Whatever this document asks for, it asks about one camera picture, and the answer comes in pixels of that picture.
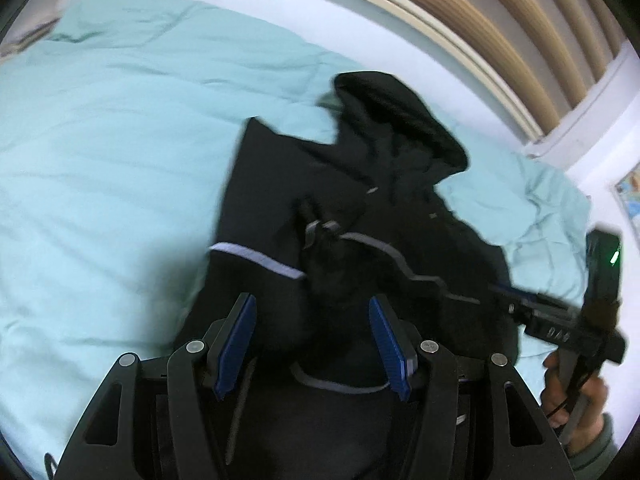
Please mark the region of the black hooded jacket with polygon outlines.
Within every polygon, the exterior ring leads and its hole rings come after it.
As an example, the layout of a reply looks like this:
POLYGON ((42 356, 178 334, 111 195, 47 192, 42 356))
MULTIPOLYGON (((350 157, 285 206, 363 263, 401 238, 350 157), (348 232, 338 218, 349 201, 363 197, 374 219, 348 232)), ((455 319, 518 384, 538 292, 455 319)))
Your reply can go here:
POLYGON ((500 248, 438 196, 461 144, 393 76, 344 73, 322 144, 250 119, 177 336, 240 297, 250 343, 217 432, 232 479, 486 479, 495 470, 485 361, 515 356, 489 292, 500 248))

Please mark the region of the black tracker with green light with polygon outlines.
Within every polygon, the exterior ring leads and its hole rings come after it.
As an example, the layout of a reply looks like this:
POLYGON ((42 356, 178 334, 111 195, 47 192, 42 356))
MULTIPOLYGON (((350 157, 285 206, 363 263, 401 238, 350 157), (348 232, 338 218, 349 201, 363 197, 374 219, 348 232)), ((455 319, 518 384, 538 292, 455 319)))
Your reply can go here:
POLYGON ((587 289, 582 314, 601 330, 615 330, 620 308, 622 240, 611 231, 593 229, 586 238, 587 289))

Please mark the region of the white bed sheet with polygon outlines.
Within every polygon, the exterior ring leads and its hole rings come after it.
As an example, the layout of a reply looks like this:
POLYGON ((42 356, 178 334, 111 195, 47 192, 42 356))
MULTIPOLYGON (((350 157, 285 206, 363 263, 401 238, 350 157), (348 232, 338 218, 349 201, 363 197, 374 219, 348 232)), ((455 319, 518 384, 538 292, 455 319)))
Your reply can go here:
POLYGON ((521 146, 542 130, 466 41, 405 0, 198 0, 284 27, 371 70, 392 73, 463 125, 521 146))

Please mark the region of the light teal duvet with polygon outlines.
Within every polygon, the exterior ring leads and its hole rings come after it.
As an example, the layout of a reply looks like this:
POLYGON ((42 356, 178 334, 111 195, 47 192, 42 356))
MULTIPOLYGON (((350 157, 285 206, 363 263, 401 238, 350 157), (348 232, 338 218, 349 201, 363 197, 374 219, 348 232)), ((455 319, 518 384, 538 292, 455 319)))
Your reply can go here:
MULTIPOLYGON (((3 478, 58 479, 116 360, 184 345, 246 123, 330 144, 333 81, 353 72, 373 70, 192 0, 72 0, 47 36, 2 65, 3 478)), ((512 320, 506 293, 576 308, 587 271, 577 261, 567 287, 526 280, 511 232, 556 242, 550 214, 568 200, 586 218, 587 200, 559 170, 426 107, 469 162, 438 196, 506 258, 510 284, 489 296, 514 323, 518 352, 495 353, 520 374, 522 354, 548 342, 512 320)))

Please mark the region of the wooden slatted headboard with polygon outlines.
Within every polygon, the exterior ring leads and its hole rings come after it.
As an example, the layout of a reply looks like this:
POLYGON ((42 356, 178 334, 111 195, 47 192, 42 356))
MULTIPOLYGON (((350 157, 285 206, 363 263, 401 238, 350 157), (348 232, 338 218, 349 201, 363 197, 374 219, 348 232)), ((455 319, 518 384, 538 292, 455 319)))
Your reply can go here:
POLYGON ((534 154, 600 136, 584 120, 629 55, 604 0, 405 0, 466 41, 542 130, 534 154))

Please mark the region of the wall map poster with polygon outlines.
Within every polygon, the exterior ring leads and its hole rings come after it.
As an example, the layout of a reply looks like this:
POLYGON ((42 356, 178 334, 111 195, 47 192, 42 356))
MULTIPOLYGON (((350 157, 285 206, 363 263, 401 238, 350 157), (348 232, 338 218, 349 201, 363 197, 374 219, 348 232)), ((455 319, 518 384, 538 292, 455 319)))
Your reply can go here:
POLYGON ((615 195, 634 231, 636 240, 640 236, 640 164, 632 168, 615 185, 615 195))

